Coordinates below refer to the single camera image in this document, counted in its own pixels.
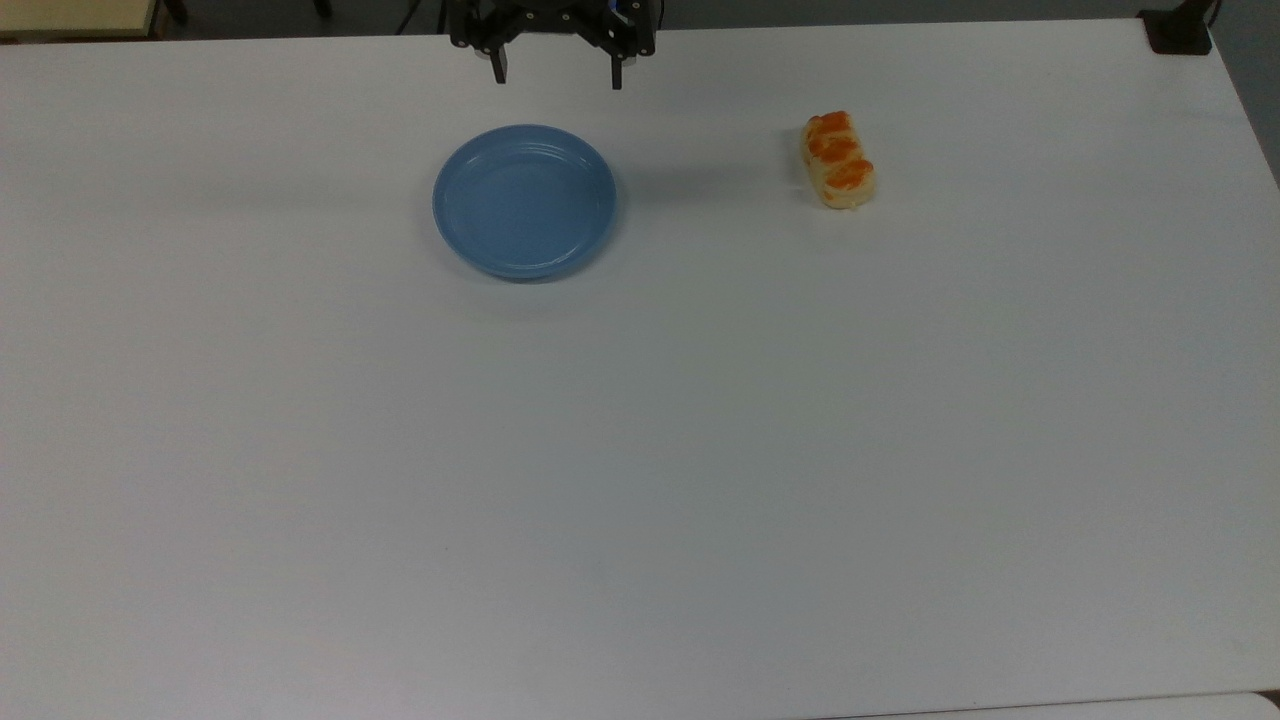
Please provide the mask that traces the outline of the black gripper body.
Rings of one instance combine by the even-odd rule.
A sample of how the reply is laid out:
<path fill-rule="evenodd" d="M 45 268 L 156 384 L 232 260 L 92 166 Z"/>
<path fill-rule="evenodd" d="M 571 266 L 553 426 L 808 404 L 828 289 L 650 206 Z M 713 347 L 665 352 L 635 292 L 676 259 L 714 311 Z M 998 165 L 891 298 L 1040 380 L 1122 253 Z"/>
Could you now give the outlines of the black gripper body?
<path fill-rule="evenodd" d="M 576 36 L 609 56 L 650 56 L 657 31 L 657 1 L 447 3 L 451 42 L 483 56 L 495 56 L 530 33 Z"/>

